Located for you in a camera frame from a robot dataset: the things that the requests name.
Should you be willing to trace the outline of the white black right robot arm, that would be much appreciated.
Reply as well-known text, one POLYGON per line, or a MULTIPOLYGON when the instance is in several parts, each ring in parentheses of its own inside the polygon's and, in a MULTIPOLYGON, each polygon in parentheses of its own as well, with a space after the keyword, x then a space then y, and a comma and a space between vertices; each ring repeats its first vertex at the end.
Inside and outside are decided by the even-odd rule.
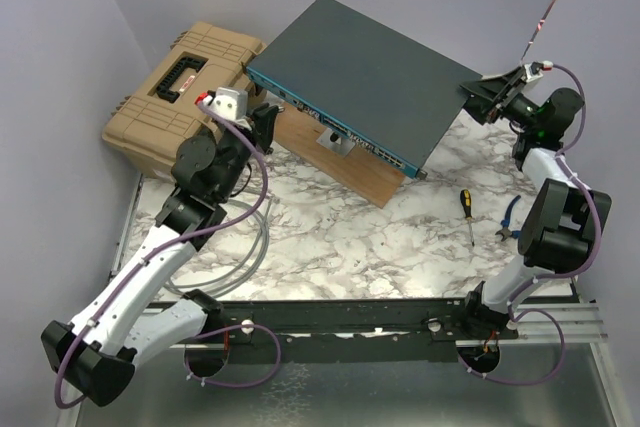
POLYGON ((512 158, 537 191, 517 237, 516 256, 465 298, 459 325, 472 338, 501 332, 522 301, 550 280, 588 269, 599 248, 611 198, 586 186, 568 167, 570 147, 563 141, 574 119, 586 117, 584 90, 558 88, 541 105, 523 93, 556 67, 533 62, 461 85, 468 96, 464 109, 476 122, 509 122, 516 134, 512 158))

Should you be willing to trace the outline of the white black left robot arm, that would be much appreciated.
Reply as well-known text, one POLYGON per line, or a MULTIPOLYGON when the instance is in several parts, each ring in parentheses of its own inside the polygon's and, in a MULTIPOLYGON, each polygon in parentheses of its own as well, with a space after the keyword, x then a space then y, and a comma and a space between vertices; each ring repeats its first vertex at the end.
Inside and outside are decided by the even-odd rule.
POLYGON ((249 253, 262 260, 268 247, 269 227, 259 209, 268 190, 264 157, 280 107, 265 103, 243 115, 211 95, 196 104, 223 127, 222 137, 198 134, 180 145, 175 188, 134 256, 71 321, 52 321, 41 334, 60 409, 84 400, 110 404, 139 367, 178 341, 227 343, 232 332, 257 327, 251 321, 230 323, 221 304, 198 288, 153 317, 143 315, 215 233, 254 218, 259 232, 249 253))

